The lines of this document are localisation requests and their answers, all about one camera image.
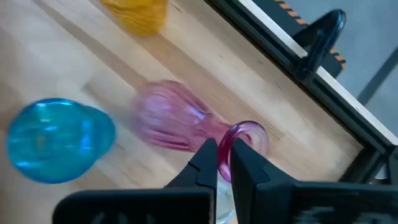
orange stripe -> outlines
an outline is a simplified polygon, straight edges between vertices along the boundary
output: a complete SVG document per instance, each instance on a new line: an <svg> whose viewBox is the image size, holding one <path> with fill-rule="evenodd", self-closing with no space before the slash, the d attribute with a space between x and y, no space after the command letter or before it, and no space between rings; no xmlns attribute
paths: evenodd
<svg viewBox="0 0 398 224"><path fill-rule="evenodd" d="M341 56L341 55L337 55L337 56L336 56L336 59L337 59L337 60L344 60L343 56Z"/></svg>
<svg viewBox="0 0 398 224"><path fill-rule="evenodd" d="M282 9L290 9L290 6L286 3L280 5Z"/></svg>
<svg viewBox="0 0 398 224"><path fill-rule="evenodd" d="M306 24L305 20L302 19L302 18L296 19L296 21L297 21L299 24Z"/></svg>
<svg viewBox="0 0 398 224"><path fill-rule="evenodd" d="M295 12L295 11L287 11L287 13L289 13L289 15L292 17L298 16L297 12Z"/></svg>

black bracket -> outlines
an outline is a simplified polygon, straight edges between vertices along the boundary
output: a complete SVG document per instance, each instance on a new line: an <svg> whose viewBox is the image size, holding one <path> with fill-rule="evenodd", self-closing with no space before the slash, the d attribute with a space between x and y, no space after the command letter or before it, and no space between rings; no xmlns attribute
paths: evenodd
<svg viewBox="0 0 398 224"><path fill-rule="evenodd" d="M335 9L293 36L303 48L310 47L308 55L297 65L295 77L298 81L304 82L315 76L322 60L336 43L345 23L345 12Z"/></svg>

black metal frame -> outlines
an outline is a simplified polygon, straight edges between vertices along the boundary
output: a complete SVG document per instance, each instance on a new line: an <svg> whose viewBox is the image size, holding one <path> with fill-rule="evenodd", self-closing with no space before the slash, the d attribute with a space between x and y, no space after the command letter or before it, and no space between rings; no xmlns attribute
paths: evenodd
<svg viewBox="0 0 398 224"><path fill-rule="evenodd" d="M205 1L364 146L340 181L368 183L387 161L394 166L397 146L315 73L343 28L341 10L331 11L293 36L302 47L312 46L308 56L300 58L238 0ZM391 177L392 184L397 180Z"/></svg>

clear glass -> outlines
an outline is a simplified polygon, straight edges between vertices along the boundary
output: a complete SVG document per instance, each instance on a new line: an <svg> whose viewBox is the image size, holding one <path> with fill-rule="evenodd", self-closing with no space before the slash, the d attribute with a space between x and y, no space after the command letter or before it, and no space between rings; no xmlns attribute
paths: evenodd
<svg viewBox="0 0 398 224"><path fill-rule="evenodd" d="M218 143L217 223L233 217L233 194L229 169L229 150L240 137L266 156L268 136L255 121L235 125L220 121L183 84L164 80L148 84L133 102L132 124L136 134L145 142L180 151L197 152L208 138Z"/></svg>
<svg viewBox="0 0 398 224"><path fill-rule="evenodd" d="M46 184L75 179L108 152L116 130L108 115L77 102L36 101L10 123L7 153L26 177Z"/></svg>
<svg viewBox="0 0 398 224"><path fill-rule="evenodd" d="M100 0L130 32L155 34L166 20L167 0Z"/></svg>

wood grain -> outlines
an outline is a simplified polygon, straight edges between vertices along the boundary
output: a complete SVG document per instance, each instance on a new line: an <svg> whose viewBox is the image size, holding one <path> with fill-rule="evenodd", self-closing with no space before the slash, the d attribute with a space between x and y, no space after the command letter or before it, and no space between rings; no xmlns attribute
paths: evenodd
<svg viewBox="0 0 398 224"><path fill-rule="evenodd" d="M157 35L125 32L96 0L0 2L0 137L23 106L64 97L117 123L118 139L77 180L43 185L22 177L2 148L1 223L50 223L64 196L81 189L163 187L192 154L144 144L129 105L149 81L186 84L221 119L253 119L269 131L269 159L300 180L336 181L361 149L265 56L203 1L171 0Z"/></svg>

